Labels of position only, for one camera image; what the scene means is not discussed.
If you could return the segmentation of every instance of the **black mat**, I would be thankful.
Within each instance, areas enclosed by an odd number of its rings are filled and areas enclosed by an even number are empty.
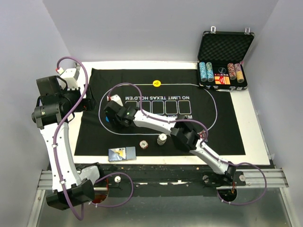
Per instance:
[[[152,83],[155,80],[160,80],[162,85],[154,87]],[[216,118],[213,97],[218,115],[214,126],[209,130],[207,144],[219,155],[245,155],[230,93],[209,90],[209,94],[206,90],[196,87],[195,70],[95,69],[92,70],[89,83],[98,104],[93,112],[83,113],[75,155],[108,156],[109,148],[132,146],[136,147],[137,156],[190,155],[176,150],[170,138],[165,145],[159,146],[156,142],[157,135],[146,135],[158,133],[157,131],[136,127],[114,130],[111,127],[103,111],[107,103],[106,93],[114,85],[122,82],[149,84],[138,85],[145,97],[143,102],[145,110],[156,114],[164,113],[163,115],[167,116],[181,113],[204,123],[207,128],[213,125]],[[126,105],[137,105],[139,102],[139,94],[131,86],[118,87],[113,91],[112,95],[114,94],[118,94]],[[107,129],[99,121],[101,99],[100,119]],[[125,135],[138,133],[144,135]],[[140,148],[141,140],[149,143],[147,149]]]

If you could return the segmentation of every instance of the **wall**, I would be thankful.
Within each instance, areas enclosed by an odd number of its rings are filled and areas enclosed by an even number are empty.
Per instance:
[[[71,55],[83,61],[196,61],[202,33],[259,34],[278,0],[44,0]]]
[[[301,0],[280,0],[245,66],[269,151],[285,171],[297,214],[303,214],[302,9]]]
[[[0,226],[26,226],[46,147],[31,113],[36,79],[53,75],[68,51],[41,0],[0,7]]]

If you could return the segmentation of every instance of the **black case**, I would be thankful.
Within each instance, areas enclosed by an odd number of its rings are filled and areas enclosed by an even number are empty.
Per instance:
[[[215,27],[211,31],[204,31],[200,49],[198,53],[197,76],[198,84],[203,88],[213,89],[228,89],[228,90],[243,90],[247,88],[247,81],[243,67],[241,65],[244,82],[238,83],[237,79],[229,80],[230,85],[216,84],[213,82],[202,82],[200,78],[200,62],[211,62],[213,71],[219,74],[228,74],[228,63],[240,63],[243,61],[251,42],[255,37],[254,33],[250,32],[249,28],[245,32],[216,32]]]

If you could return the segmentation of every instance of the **yellow poker chip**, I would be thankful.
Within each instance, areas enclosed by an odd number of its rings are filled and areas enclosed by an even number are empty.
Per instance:
[[[161,86],[161,81],[155,80],[153,83],[154,87],[160,87]]]

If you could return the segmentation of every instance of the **case latch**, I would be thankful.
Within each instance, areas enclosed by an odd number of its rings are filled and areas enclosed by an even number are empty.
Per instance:
[[[246,35],[249,35],[249,34],[250,34],[250,27],[246,27],[244,33],[245,33]]]
[[[210,33],[216,33],[216,27],[215,26],[210,27]]]

